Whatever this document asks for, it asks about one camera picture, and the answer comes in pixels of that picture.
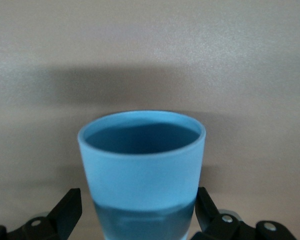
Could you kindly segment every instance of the beige background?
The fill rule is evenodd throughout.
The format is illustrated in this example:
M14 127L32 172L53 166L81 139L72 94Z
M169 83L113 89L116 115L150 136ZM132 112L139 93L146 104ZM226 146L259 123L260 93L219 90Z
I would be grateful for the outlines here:
M80 187L69 239L101 236L77 132L136 109L200 120L217 207L300 240L300 0L0 0L0 224Z

